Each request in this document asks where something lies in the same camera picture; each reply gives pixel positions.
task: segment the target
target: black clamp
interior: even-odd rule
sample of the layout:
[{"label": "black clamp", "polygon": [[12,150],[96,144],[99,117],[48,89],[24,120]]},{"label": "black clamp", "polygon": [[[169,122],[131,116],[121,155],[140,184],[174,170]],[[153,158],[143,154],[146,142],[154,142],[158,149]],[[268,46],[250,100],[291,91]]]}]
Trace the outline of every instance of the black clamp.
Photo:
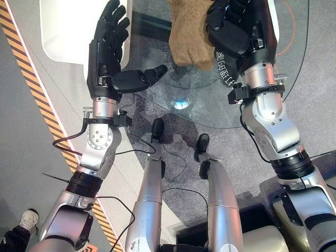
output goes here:
[{"label": "black clamp", "polygon": [[128,127],[132,126],[132,118],[128,117],[127,111],[120,110],[120,114],[116,117],[107,119],[107,118],[90,118],[88,120],[89,124],[108,124],[111,127]]},{"label": "black clamp", "polygon": [[237,83],[233,86],[233,90],[227,95],[227,97],[229,104],[237,104],[241,100],[243,102],[250,101],[261,93],[280,93],[282,97],[284,91],[284,85],[269,85],[251,90],[249,86],[243,86],[242,83]]}]

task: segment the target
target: silver robot leg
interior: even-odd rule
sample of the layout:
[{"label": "silver robot leg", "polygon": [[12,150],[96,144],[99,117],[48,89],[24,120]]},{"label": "silver robot leg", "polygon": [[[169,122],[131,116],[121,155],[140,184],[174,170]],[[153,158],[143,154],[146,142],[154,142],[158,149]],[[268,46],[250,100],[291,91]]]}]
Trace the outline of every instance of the silver robot leg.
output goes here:
[{"label": "silver robot leg", "polygon": [[153,252],[160,249],[162,178],[165,164],[161,160],[161,145],[153,142],[156,152],[146,159],[144,175],[138,200],[134,204],[135,221],[130,226],[126,252]]},{"label": "silver robot leg", "polygon": [[243,251],[243,234],[235,193],[220,160],[199,155],[200,174],[209,181],[208,251]]}]

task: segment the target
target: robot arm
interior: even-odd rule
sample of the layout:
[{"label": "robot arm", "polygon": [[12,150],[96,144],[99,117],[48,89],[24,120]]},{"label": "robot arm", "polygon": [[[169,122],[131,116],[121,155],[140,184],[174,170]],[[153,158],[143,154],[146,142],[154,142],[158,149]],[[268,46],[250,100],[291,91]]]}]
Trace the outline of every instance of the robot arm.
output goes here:
[{"label": "robot arm", "polygon": [[107,3],[90,44],[87,85],[93,106],[84,108],[81,132],[89,126],[85,151],[44,223],[40,242],[31,252],[75,251],[88,240],[93,222],[88,211],[113,165],[121,142],[119,127],[132,123],[125,111],[118,113],[122,94],[144,90],[167,72],[164,65],[145,72],[120,71],[121,46],[128,37],[126,27],[130,22],[128,18],[119,22],[125,14],[124,6],[119,4],[119,0]]},{"label": "robot arm", "polygon": [[244,105],[242,123],[286,190],[282,200],[287,214],[306,228],[313,251],[334,251],[336,201],[286,114],[282,99],[286,75],[273,74],[276,26],[273,0],[217,0],[208,11],[206,25],[210,41],[236,59],[244,81],[234,86],[229,103]]}]

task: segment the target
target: white sneaker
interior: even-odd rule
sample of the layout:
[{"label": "white sneaker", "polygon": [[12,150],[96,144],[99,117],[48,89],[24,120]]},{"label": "white sneaker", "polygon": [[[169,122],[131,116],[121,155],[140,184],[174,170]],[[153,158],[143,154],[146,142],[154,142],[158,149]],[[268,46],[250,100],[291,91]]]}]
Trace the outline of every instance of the white sneaker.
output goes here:
[{"label": "white sneaker", "polygon": [[35,225],[38,221],[38,218],[39,216],[35,210],[25,210],[20,221],[20,226],[28,230],[30,234],[33,235],[36,232]]}]

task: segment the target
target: orange and black striped tape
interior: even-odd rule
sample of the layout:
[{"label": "orange and black striped tape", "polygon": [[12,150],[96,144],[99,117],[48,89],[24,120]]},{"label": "orange and black striped tape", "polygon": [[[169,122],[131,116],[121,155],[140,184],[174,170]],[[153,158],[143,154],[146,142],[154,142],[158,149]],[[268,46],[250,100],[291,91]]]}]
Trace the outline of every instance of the orange and black striped tape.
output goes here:
[{"label": "orange and black striped tape", "polygon": [[[21,39],[8,2],[4,0],[0,0],[0,23],[6,35],[7,41],[12,49],[16,62],[21,70],[21,73],[25,78],[30,92],[32,93],[39,108],[39,111],[43,115],[43,118],[47,123],[54,139],[56,140],[66,137],[60,126],[61,123],[59,122],[59,119],[57,119],[55,111],[50,106],[51,102],[45,92],[44,86],[37,77],[37,72],[26,50],[24,42]],[[59,145],[68,149],[71,148],[68,142],[59,143]],[[69,165],[70,170],[74,172],[78,164],[76,156],[65,151],[62,151],[61,153]],[[106,235],[107,240],[111,245],[113,245],[116,242],[117,237],[114,234],[114,231],[112,230],[112,227],[98,201],[94,204],[92,211],[94,212],[98,223]],[[98,249],[93,245],[89,245],[87,250],[95,252]],[[123,252],[123,249],[120,244],[117,244],[114,251]]]}]

